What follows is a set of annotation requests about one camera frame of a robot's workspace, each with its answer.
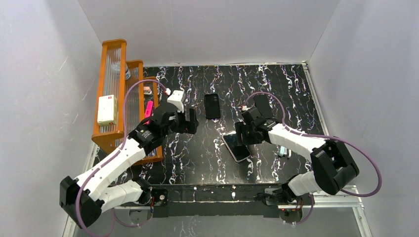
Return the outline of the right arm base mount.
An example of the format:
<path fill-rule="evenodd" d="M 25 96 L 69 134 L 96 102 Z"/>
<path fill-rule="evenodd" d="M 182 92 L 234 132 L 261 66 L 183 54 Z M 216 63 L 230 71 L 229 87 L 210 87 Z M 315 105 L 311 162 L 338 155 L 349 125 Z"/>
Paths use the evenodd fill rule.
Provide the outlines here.
<path fill-rule="evenodd" d="M 254 200 L 276 206 L 282 222 L 293 226 L 304 223 L 311 216 L 315 204 L 312 194 L 294 196 L 282 188 L 266 188 L 254 196 Z"/>

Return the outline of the purple-edged smartphone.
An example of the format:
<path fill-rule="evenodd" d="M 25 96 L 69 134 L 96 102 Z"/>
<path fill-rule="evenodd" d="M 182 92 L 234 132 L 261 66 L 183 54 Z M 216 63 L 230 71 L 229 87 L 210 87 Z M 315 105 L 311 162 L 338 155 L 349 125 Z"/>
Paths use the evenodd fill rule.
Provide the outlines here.
<path fill-rule="evenodd" d="M 247 146 L 238 144 L 238 136 L 235 131 L 222 135 L 222 141 L 236 163 L 240 163 L 251 157 Z"/>

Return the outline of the white box with red label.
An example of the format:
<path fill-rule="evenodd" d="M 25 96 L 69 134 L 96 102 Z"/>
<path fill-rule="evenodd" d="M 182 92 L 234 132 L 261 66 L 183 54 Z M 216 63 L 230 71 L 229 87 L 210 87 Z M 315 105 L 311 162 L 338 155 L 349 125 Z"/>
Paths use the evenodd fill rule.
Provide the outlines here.
<path fill-rule="evenodd" d="M 97 123 L 100 127 L 116 125 L 117 99 L 115 95 L 105 95 L 98 98 Z"/>

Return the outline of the white blue patterned cup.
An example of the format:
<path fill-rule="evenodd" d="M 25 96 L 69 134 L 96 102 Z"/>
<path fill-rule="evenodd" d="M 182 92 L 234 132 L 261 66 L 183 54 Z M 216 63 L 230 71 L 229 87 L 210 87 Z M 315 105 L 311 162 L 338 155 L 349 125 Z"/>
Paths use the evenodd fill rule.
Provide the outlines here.
<path fill-rule="evenodd" d="M 130 79 L 130 77 L 131 77 L 130 69 L 129 69 L 127 63 L 125 63 L 125 80 Z"/>

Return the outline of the pink tool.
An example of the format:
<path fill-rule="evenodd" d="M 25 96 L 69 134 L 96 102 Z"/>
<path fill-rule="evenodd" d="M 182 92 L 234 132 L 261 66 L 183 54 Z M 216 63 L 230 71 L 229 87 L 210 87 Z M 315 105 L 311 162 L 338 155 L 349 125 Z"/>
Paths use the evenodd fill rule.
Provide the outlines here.
<path fill-rule="evenodd" d="M 144 114 L 145 119 L 152 115 L 153 107 L 154 107 L 154 102 L 148 101 L 146 105 L 146 109 L 145 109 L 145 114 Z"/>

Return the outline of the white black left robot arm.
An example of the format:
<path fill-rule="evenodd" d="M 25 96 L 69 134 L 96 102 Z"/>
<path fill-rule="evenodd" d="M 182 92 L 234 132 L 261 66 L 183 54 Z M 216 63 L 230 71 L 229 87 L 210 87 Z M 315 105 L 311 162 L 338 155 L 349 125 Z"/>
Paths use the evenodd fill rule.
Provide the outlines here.
<path fill-rule="evenodd" d="M 150 192 L 146 181 L 134 178 L 126 184 L 113 187 L 110 184 L 123 171 L 161 146 L 168 135 L 195 134 L 198 125 L 195 109 L 189 108 L 185 114 L 174 104 L 159 105 L 152 116 L 143 119 L 122 144 L 96 166 L 74 179 L 67 176 L 60 182 L 61 208 L 79 228 L 86 229 L 111 208 L 144 201 Z"/>

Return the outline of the light blue phone case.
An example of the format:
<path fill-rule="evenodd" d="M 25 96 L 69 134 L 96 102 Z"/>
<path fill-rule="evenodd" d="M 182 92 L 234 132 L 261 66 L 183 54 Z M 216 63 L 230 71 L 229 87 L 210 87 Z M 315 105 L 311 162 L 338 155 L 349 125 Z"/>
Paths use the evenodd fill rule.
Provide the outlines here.
<path fill-rule="evenodd" d="M 283 157 L 290 158 L 291 155 L 292 155 L 291 150 L 289 150 L 286 147 L 280 146 L 279 153 L 278 153 L 278 156 L 279 157 L 281 157 L 281 158 L 283 158 Z"/>

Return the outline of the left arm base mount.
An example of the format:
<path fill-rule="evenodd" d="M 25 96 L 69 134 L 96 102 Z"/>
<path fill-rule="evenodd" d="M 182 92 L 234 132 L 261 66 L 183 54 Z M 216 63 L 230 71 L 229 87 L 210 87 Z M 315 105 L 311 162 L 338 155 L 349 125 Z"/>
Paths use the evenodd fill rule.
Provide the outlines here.
<path fill-rule="evenodd" d="M 130 221 L 134 225 L 142 226 L 153 218 L 157 208 L 165 207 L 167 204 L 168 190 L 152 189 L 129 209 Z"/>

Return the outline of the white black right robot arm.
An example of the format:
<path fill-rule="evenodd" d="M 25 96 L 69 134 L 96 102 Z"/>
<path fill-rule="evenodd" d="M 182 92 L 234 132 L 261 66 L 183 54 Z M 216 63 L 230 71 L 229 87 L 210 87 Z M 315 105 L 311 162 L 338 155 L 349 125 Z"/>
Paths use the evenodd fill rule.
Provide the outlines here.
<path fill-rule="evenodd" d="M 311 171 L 282 184 L 286 198 L 320 191 L 335 195 L 359 175 L 359 168 L 342 141 L 312 136 L 275 118 L 267 119 L 256 107 L 242 112 L 242 117 L 243 121 L 234 124 L 239 145 L 267 142 L 285 147 L 311 163 Z"/>

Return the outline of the black smartphone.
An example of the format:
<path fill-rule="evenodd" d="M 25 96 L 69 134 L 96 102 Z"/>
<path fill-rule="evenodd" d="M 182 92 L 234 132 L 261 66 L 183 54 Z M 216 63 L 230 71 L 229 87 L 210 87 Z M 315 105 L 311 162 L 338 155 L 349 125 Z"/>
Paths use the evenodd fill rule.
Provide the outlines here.
<path fill-rule="evenodd" d="M 265 119 L 271 119 L 274 117 L 267 95 L 258 94 L 253 97 L 253 100 L 255 107 Z"/>

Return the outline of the orange wooden shelf rack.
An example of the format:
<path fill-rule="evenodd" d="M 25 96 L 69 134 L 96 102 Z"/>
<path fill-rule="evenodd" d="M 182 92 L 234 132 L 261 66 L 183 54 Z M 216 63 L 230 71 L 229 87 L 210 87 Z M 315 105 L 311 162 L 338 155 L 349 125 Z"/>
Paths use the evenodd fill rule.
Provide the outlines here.
<path fill-rule="evenodd" d="M 143 80 L 143 61 L 126 60 L 126 40 L 102 43 L 102 55 L 96 99 L 96 116 L 92 141 L 106 154 L 123 141 L 124 132 L 131 132 L 159 105 L 164 89 L 156 77 Z"/>

